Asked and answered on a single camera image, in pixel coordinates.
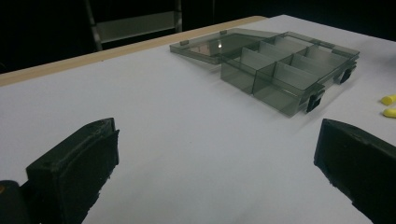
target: dark background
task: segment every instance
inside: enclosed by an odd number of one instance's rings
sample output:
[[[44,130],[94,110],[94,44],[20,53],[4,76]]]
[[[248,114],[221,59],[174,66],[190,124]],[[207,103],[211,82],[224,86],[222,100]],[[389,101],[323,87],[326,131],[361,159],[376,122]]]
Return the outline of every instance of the dark background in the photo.
[[[171,11],[174,0],[90,0],[96,22]],[[182,0],[183,31],[248,16],[282,14],[396,41],[390,3],[379,1]],[[2,0],[0,73],[95,52],[83,0]],[[168,32],[120,41],[109,48]]]

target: yellow object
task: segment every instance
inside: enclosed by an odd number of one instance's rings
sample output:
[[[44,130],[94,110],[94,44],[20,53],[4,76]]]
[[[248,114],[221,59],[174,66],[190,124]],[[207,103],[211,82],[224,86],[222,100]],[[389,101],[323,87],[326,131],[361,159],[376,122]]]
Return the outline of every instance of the yellow object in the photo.
[[[382,104],[384,104],[384,105],[391,105],[391,104],[393,104],[394,102],[396,102],[396,94],[389,95],[389,96],[384,96],[384,97],[381,99],[381,102],[382,102]]]
[[[388,108],[385,109],[382,114],[388,118],[395,118],[396,119],[396,108]]]

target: plastic organizer box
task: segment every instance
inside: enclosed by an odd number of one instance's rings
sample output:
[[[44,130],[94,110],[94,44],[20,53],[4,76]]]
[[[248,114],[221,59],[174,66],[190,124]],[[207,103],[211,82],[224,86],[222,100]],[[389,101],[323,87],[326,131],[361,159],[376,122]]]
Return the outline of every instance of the plastic organizer box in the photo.
[[[170,45],[171,52],[221,63],[221,79],[292,117],[356,68],[359,52],[293,32],[231,29]]]

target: yellow candy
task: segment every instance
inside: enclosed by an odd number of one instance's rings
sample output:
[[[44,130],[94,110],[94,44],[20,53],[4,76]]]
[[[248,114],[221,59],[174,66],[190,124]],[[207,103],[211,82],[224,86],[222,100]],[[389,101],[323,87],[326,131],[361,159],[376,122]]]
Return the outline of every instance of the yellow candy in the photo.
[[[393,104],[393,102],[395,102],[395,101],[396,101],[396,94],[389,95],[389,96],[384,96],[384,97],[381,99],[381,102],[382,102],[382,104],[384,104],[384,105],[391,105],[391,104]]]
[[[388,117],[388,118],[395,118],[395,119],[396,119],[396,108],[385,109],[384,112],[382,112],[382,114],[383,114],[385,117]]]

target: white table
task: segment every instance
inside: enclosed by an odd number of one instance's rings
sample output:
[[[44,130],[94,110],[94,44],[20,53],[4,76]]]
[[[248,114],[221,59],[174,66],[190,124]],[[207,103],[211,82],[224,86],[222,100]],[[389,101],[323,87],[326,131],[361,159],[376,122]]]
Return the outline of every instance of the white table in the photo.
[[[396,145],[381,97],[396,43],[289,16],[241,28],[293,31],[361,52],[343,85],[287,118],[220,80],[219,65],[146,49],[0,88],[0,179],[92,121],[114,118],[120,165],[84,223],[371,223],[313,163],[323,119]]]

